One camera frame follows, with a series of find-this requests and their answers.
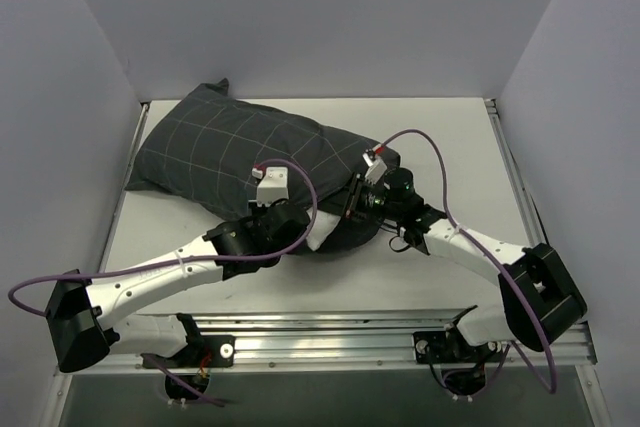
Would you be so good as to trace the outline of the white pillow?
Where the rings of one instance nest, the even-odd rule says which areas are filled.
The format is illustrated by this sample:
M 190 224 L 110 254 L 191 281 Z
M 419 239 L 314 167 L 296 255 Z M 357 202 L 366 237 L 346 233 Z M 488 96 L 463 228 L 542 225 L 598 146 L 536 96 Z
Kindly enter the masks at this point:
M 307 247 L 311 251 L 317 251 L 338 226 L 340 220 L 338 215 L 318 210 L 311 231 L 306 237 Z

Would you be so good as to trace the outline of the dark grey checked pillowcase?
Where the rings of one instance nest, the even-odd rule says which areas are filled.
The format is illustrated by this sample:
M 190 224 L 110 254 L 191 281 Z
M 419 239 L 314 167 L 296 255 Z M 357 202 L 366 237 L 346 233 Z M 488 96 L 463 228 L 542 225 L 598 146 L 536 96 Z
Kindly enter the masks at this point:
M 331 213 L 338 192 L 354 174 L 365 173 L 362 155 L 376 144 L 308 117 L 235 99 L 227 80 L 203 83 L 147 135 L 126 188 L 181 197 L 233 221 L 250 212 L 256 192 L 252 168 L 265 160 L 284 159 L 301 167 L 312 182 L 307 186 L 293 173 L 288 182 L 291 200 L 309 208 L 316 196 L 318 209 Z M 376 220 L 341 218 L 317 251 L 305 241 L 297 252 L 350 251 L 371 241 L 378 231 Z

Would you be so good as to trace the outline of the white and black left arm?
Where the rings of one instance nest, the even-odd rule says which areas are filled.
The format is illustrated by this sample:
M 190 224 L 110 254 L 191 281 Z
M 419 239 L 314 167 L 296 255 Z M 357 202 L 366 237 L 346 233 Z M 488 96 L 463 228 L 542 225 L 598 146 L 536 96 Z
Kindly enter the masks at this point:
M 223 222 L 148 264 L 97 279 L 76 271 L 63 275 L 45 310 L 59 370 L 75 373 L 124 353 L 194 364 L 204 342 L 193 318 L 149 316 L 141 309 L 190 288 L 272 267 L 284 249 L 302 243 L 310 225 L 304 208 L 280 200 Z

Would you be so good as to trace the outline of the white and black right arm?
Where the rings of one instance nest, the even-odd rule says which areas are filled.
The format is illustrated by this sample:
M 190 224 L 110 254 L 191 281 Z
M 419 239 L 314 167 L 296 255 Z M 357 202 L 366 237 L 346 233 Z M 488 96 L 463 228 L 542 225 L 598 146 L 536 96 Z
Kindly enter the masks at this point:
M 553 247 L 520 246 L 462 227 L 415 192 L 406 168 L 388 171 L 377 184 L 354 175 L 344 215 L 392 222 L 408 248 L 452 261 L 499 289 L 499 303 L 472 305 L 445 333 L 445 350 L 455 359 L 467 359 L 491 342 L 517 341 L 541 352 L 587 313 L 584 297 Z

